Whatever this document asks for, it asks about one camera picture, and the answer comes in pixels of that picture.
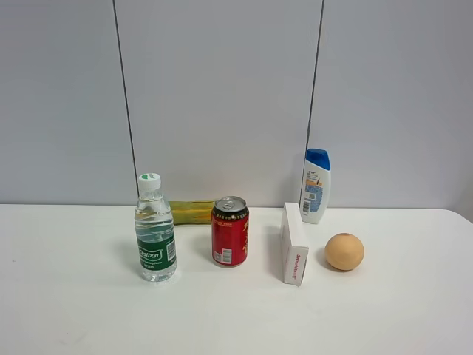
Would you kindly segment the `red soda can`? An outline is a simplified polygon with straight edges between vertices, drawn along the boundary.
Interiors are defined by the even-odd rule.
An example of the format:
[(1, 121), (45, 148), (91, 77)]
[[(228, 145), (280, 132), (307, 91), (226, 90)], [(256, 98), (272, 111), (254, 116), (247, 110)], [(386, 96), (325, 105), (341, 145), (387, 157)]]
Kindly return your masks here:
[(248, 256), (249, 209), (245, 200), (226, 196), (217, 200), (211, 215), (211, 244), (214, 261), (239, 266)]

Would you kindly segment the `white cardboard box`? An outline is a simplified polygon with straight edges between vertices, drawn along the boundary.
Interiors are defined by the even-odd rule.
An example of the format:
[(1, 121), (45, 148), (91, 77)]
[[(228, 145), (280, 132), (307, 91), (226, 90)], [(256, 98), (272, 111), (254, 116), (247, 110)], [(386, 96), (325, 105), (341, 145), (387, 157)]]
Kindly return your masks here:
[(280, 240), (283, 282), (299, 287), (304, 279), (309, 245), (297, 203), (284, 204)]

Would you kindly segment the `clear water bottle green label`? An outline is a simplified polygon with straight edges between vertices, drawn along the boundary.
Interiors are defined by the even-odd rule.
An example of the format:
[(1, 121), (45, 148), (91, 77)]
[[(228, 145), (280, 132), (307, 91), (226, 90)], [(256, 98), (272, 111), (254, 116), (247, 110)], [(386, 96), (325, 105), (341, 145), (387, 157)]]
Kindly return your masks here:
[(143, 279), (163, 282), (177, 269), (174, 220), (157, 173), (138, 177), (135, 234)]

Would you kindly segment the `white shampoo bottle blue cap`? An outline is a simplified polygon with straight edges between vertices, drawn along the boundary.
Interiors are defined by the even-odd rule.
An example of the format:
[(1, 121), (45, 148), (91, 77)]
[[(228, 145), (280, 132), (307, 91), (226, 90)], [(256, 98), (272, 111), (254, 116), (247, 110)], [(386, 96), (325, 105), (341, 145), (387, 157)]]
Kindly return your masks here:
[(302, 221), (318, 224), (330, 199), (331, 166), (323, 149), (308, 149), (305, 155), (300, 212)]

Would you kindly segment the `orange round fruit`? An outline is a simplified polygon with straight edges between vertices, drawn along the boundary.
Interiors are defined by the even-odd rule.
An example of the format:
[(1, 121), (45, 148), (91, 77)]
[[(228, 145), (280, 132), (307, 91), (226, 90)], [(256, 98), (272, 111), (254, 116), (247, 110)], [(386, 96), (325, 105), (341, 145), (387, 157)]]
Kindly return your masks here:
[(364, 245), (355, 235), (339, 233), (331, 237), (324, 247), (327, 263), (340, 271), (352, 271), (364, 259)]

